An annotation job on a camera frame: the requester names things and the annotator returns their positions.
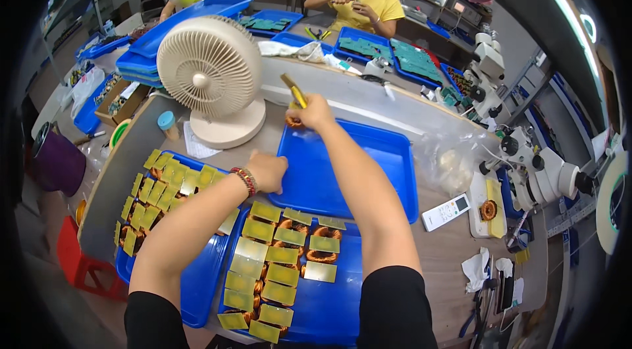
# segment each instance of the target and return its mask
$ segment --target plastic bag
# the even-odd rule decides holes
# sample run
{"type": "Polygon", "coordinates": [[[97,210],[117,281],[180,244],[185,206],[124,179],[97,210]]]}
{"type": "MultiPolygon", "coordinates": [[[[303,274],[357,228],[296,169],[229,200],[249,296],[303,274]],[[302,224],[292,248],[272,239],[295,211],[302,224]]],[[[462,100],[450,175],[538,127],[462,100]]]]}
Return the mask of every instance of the plastic bag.
{"type": "Polygon", "coordinates": [[[88,97],[92,95],[105,79],[105,72],[103,72],[102,69],[93,67],[77,82],[72,91],[73,100],[75,100],[73,109],[70,111],[70,117],[72,117],[72,119],[77,116],[77,113],[79,113],[83,107],[83,103],[85,103],[88,97]]]}
{"type": "Polygon", "coordinates": [[[474,176],[478,145],[485,134],[424,134],[413,144],[416,171],[430,188],[440,189],[454,198],[470,188],[474,176]]]}

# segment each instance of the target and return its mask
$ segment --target chair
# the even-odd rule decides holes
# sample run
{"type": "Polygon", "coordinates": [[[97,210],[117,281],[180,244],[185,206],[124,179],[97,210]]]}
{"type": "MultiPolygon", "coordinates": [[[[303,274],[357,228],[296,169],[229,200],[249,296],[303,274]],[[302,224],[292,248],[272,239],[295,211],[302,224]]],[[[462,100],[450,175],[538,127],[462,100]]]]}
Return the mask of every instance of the chair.
{"type": "Polygon", "coordinates": [[[72,216],[66,216],[57,241],[57,257],[67,281],[74,287],[89,293],[127,302],[127,284],[118,277],[115,267],[84,255],[79,248],[77,232],[75,220],[72,216]],[[113,281],[109,288],[104,287],[96,272],[111,275],[113,281]],[[94,287],[86,283],[88,274],[94,281],[94,287]]]}

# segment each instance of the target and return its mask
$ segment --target wire cutters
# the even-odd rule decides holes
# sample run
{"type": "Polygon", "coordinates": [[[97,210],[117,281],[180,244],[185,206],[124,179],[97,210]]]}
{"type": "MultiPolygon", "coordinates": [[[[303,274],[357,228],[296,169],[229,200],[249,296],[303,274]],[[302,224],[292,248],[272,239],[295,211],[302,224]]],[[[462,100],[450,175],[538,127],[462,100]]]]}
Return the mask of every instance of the wire cutters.
{"type": "Polygon", "coordinates": [[[482,319],[480,317],[480,306],[481,306],[481,303],[482,303],[482,300],[480,298],[480,292],[482,290],[483,289],[478,290],[476,292],[476,294],[474,295],[473,301],[474,301],[474,303],[476,303],[476,306],[474,306],[474,309],[472,310],[472,314],[470,315],[468,320],[465,322],[465,324],[463,324],[463,327],[461,327],[461,331],[459,332],[459,338],[465,337],[465,332],[467,332],[468,327],[470,327],[470,323],[472,323],[472,321],[474,320],[475,317],[476,317],[476,325],[474,327],[475,331],[478,330],[478,328],[479,328],[479,326],[480,326],[480,324],[482,322],[482,319]]]}

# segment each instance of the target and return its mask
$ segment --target beige desk fan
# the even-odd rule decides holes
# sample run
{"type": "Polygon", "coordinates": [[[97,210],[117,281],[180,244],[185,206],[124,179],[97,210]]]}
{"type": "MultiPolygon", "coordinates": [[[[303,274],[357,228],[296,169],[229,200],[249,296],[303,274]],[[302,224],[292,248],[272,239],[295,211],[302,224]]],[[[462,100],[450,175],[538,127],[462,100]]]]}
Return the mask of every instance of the beige desk fan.
{"type": "Polygon", "coordinates": [[[191,109],[191,129],[209,147],[234,148],[261,130],[261,54],[236,21],[213,15],[181,22],[162,40],[156,64],[162,85],[191,109]]]}

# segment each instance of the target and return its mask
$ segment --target electronic component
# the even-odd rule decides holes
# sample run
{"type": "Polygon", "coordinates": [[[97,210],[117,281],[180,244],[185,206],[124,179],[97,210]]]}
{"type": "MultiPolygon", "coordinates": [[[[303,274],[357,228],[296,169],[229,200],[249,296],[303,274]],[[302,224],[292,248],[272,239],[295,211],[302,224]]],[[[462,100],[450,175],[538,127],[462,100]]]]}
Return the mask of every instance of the electronic component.
{"type": "Polygon", "coordinates": [[[465,194],[454,197],[450,201],[422,213],[423,226],[426,231],[435,230],[448,221],[470,210],[470,201],[465,194]]]}

